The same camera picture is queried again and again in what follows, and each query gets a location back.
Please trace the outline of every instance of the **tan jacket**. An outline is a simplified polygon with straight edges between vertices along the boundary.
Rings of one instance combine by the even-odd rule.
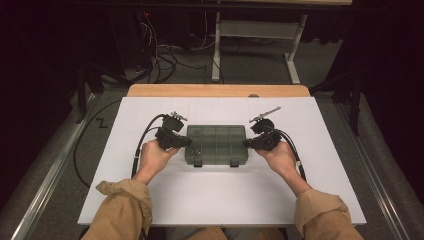
[[[83,239],[138,239],[152,223],[152,200],[146,185],[134,180],[101,182],[97,189],[108,195],[97,210]],[[311,189],[296,201],[295,225],[306,240],[362,239],[351,224],[349,209],[339,196]],[[206,228],[190,240],[226,240],[220,228]],[[255,240],[283,239],[277,229],[264,229]]]

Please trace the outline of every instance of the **wooden table edge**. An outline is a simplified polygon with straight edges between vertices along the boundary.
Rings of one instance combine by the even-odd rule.
[[[133,84],[128,97],[310,97],[303,85]]]

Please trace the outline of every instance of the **clear plastic box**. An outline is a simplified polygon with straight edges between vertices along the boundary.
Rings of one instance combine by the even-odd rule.
[[[187,164],[230,165],[246,164],[248,153],[243,145],[246,131],[243,125],[188,125],[187,137],[193,142],[185,148]]]

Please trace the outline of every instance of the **white tabletop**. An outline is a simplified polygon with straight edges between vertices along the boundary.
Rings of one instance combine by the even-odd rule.
[[[102,180],[130,178],[133,154],[151,119],[173,111],[188,118],[189,124],[245,125],[247,138],[254,137],[250,119],[280,106],[272,113],[276,128],[293,139],[309,184],[340,195],[351,211],[353,224],[365,217],[334,148],[318,105],[312,97],[296,98],[165,98],[127,97],[118,115],[96,175],[82,209],[79,224],[90,224],[105,196],[95,186]],[[157,120],[154,126],[160,126]],[[154,139],[155,130],[146,136]],[[246,165],[187,165],[184,149],[164,171],[150,182],[154,226],[284,226],[293,224],[296,198],[267,165],[249,149]]]

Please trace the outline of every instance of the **person's right hand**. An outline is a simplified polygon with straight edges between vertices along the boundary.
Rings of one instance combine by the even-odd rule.
[[[279,142],[271,151],[256,150],[256,152],[264,157],[271,169],[284,179],[296,197],[312,189],[296,171],[296,160],[288,143]]]
[[[271,151],[256,150],[256,152],[264,157],[269,167],[283,178],[288,174],[297,174],[295,157],[288,143],[280,141]]]

